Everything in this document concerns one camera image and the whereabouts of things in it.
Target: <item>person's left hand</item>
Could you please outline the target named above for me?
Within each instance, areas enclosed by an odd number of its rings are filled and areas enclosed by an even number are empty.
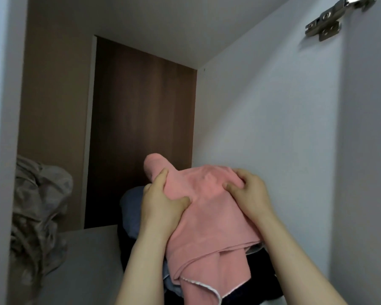
[[[178,226],[182,213],[191,204],[189,197],[171,200],[164,194],[167,175],[168,169],[163,169],[152,184],[145,186],[140,225],[140,235],[145,231],[152,231],[165,241],[168,241]]]

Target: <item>pink fabric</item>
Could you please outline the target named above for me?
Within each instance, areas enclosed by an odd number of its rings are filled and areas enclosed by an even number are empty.
[[[159,154],[144,161],[151,181],[163,168],[169,170],[164,188],[168,198],[188,196],[192,201],[167,244],[171,278],[180,283],[186,304],[217,305],[250,279],[245,248],[260,242],[254,225],[222,187],[231,181],[242,188],[244,182],[228,167],[178,171]]]

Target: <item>beige crumpled clothing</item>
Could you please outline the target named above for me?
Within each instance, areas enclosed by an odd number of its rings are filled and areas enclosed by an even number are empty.
[[[66,241],[53,218],[66,212],[72,187],[64,169],[17,156],[8,304],[35,304],[43,277],[65,261]]]

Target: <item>wood grain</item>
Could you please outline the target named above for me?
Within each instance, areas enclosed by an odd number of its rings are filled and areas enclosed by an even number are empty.
[[[121,196],[148,183],[148,154],[162,154],[179,170],[191,167],[196,76],[98,38],[85,228],[117,224]]]

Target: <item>hinge mounting plate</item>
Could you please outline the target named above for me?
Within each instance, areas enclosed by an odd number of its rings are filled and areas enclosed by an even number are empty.
[[[319,40],[323,41],[335,36],[340,32],[341,21],[350,8],[362,8],[368,10],[377,0],[340,0],[333,7],[320,14],[319,18],[306,26],[306,36],[319,34]]]

